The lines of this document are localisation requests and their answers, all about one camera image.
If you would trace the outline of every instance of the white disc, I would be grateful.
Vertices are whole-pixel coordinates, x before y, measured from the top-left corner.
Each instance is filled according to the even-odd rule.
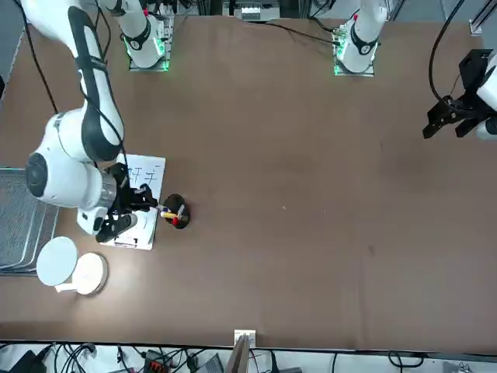
[[[68,237],[51,239],[41,249],[36,261],[36,274],[48,286],[64,283],[74,272],[78,248]]]
[[[76,284],[81,295],[95,293],[106,283],[107,262],[102,256],[95,253],[86,253],[78,260],[72,274],[72,282]]]

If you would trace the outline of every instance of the wire basket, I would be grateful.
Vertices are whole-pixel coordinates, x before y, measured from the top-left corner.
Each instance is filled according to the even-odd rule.
[[[28,191],[24,169],[0,168],[0,274],[36,275],[36,259],[54,237],[58,211]]]

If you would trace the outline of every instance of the brown table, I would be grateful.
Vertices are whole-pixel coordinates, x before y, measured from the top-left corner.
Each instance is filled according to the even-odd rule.
[[[0,338],[229,345],[256,329],[261,347],[497,352],[497,145],[422,139],[440,27],[388,23],[375,78],[335,78],[329,46],[222,17],[185,21],[169,73],[130,73],[114,27],[127,151],[166,157],[163,196],[184,194],[193,223],[159,222],[145,252],[100,246],[62,211],[57,234],[101,252],[109,281],[85,298],[0,278]],[[68,49],[33,39],[59,109],[79,107]],[[439,91],[478,46],[451,26]],[[50,115],[25,42],[1,162],[23,166]]]

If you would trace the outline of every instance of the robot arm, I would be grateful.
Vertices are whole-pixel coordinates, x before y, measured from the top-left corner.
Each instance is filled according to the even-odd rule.
[[[145,16],[139,0],[100,0],[100,6],[119,23],[136,66],[150,68],[165,55],[164,23],[154,16]]]
[[[79,225],[97,240],[108,241],[136,224],[130,212],[148,210],[157,201],[150,190],[137,193],[129,187],[125,165],[116,163],[104,173],[93,165],[114,160],[124,137],[95,27],[78,0],[23,0],[23,8],[41,33],[68,46],[82,91],[91,101],[49,119],[40,146],[26,164],[27,186],[48,204],[77,207]],[[111,212],[119,218],[114,220]]]
[[[447,124],[457,125],[459,138],[476,128],[482,140],[497,140],[497,54],[489,49],[474,49],[459,64],[464,94],[457,99],[443,97],[428,112],[423,137],[431,138]]]
[[[347,39],[337,56],[346,70],[359,74],[370,67],[387,15],[384,0],[361,0],[359,10],[345,24]]]

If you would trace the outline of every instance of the white paper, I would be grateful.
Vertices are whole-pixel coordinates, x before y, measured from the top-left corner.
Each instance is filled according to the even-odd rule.
[[[165,172],[165,159],[150,157],[146,155],[127,155],[127,163],[130,174],[130,186],[139,188],[148,184],[152,190],[152,196],[160,203],[162,180]],[[104,245],[132,247],[135,249],[151,250],[154,240],[155,225],[157,223],[158,211],[151,208],[150,211],[135,211],[138,223],[118,235],[116,239]]]

